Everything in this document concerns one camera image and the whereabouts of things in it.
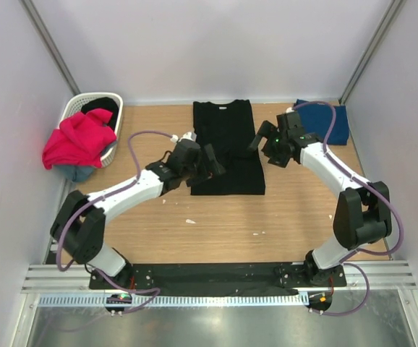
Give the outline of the black t-shirt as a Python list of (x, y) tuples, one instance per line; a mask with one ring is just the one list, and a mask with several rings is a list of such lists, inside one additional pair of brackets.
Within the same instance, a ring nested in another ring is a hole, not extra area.
[(250, 152), (255, 138), (249, 100), (226, 104), (193, 103), (193, 127), (197, 143), (213, 146), (225, 174), (191, 188), (193, 196), (264, 195), (265, 177), (258, 151)]

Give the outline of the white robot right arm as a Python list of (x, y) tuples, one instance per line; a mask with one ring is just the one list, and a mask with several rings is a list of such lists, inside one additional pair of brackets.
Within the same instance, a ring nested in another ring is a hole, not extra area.
[(248, 149), (261, 149), (272, 165), (284, 168), (290, 160), (311, 170), (337, 198), (333, 234), (304, 259), (303, 275), (312, 286), (321, 286), (343, 260), (392, 232), (389, 189), (351, 170), (315, 133), (307, 133), (299, 113), (289, 109), (264, 121)]

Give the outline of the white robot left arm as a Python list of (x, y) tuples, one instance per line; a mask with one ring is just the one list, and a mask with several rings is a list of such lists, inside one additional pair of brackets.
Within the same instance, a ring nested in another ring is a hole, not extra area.
[(104, 241), (109, 222), (129, 209), (180, 187), (191, 187), (226, 170), (212, 145), (179, 140), (165, 160), (149, 163), (136, 176), (103, 191), (68, 194), (50, 234), (72, 259), (93, 267), (93, 275), (114, 288), (131, 288), (132, 264)]

